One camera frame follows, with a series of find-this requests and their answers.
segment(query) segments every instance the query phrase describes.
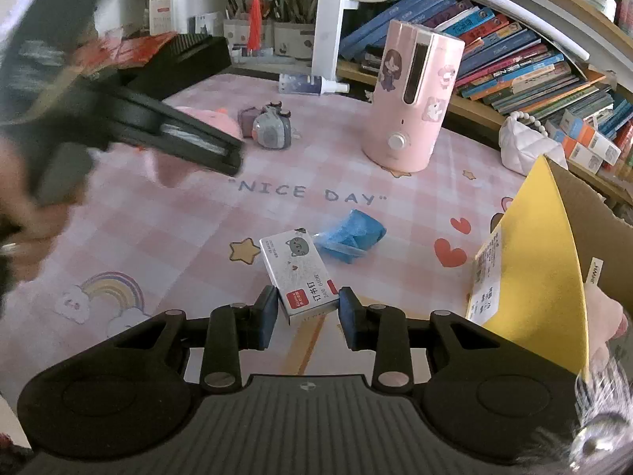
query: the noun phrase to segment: pink humidifier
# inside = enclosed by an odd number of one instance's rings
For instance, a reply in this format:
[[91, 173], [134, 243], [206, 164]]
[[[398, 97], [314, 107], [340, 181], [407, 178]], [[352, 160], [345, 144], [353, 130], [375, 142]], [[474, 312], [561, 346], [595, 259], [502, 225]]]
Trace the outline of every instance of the pink humidifier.
[[389, 24], [363, 137], [372, 161], [409, 173], [426, 168], [463, 51], [464, 41], [455, 37], [401, 21]]

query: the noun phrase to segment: red tassel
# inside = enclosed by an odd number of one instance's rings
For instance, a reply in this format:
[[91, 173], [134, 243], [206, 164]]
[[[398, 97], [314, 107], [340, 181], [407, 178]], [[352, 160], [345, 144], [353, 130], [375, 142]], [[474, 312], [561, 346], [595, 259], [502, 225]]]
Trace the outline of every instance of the red tassel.
[[251, 51], [262, 47], [262, 4], [260, 0], [252, 0], [251, 4], [251, 31], [248, 35], [247, 47]]

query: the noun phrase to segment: pen holder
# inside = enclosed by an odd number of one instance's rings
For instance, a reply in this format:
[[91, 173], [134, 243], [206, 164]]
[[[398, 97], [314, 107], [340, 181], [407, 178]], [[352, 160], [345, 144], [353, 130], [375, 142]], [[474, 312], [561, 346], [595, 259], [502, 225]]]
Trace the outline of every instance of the pen holder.
[[[224, 37], [229, 43], [229, 49], [233, 45], [245, 45], [248, 43], [248, 34], [251, 31], [251, 23], [247, 19], [225, 19]], [[275, 46], [275, 34], [273, 33], [273, 22], [271, 20], [262, 21], [262, 49], [273, 48]]]
[[275, 23], [275, 55], [309, 60], [312, 58], [314, 45], [314, 25]]

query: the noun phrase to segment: shelf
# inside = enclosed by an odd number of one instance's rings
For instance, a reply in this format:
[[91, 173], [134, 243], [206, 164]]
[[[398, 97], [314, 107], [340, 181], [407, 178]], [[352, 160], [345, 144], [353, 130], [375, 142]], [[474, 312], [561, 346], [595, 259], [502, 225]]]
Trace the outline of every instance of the shelf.
[[[338, 61], [336, 74], [341, 78], [355, 80], [372, 87], [376, 85], [377, 78], [374, 75], [360, 71], [358, 65], [347, 61]], [[492, 130], [495, 135], [499, 133], [499, 128], [505, 121], [505, 118], [496, 110], [457, 95], [451, 97], [451, 101], [448, 104], [448, 112], [471, 122], [479, 123], [484, 128]]]
[[[360, 71], [358, 69], [358, 65], [342, 60], [339, 60], [338, 62], [336, 74], [341, 78], [361, 82], [362, 84], [371, 85], [372, 87], [375, 87], [377, 81], [376, 76]], [[479, 102], [473, 102], [457, 95], [453, 95], [451, 97], [448, 112], [489, 129], [492, 137], [495, 138], [495, 141], [498, 140], [499, 129], [505, 121], [505, 118], [496, 110]], [[569, 162], [569, 171], [571, 171], [579, 179], [595, 187], [603, 194], [614, 198], [617, 201], [626, 202], [633, 206], [633, 199], [631, 198], [631, 195], [629, 195], [629, 193], [621, 187], [601, 179], [599, 176], [590, 173], [573, 162]]]
[[633, 91], [633, 38], [583, 0], [512, 0], [587, 50], [590, 63], [613, 71]]

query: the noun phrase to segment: humidifier knob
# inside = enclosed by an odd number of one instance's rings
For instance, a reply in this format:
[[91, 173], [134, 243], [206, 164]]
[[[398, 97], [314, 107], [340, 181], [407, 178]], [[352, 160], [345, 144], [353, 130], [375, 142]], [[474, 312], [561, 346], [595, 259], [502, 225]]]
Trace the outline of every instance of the humidifier knob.
[[400, 133], [395, 133], [387, 139], [387, 144], [392, 150], [401, 150], [406, 146], [406, 137]]

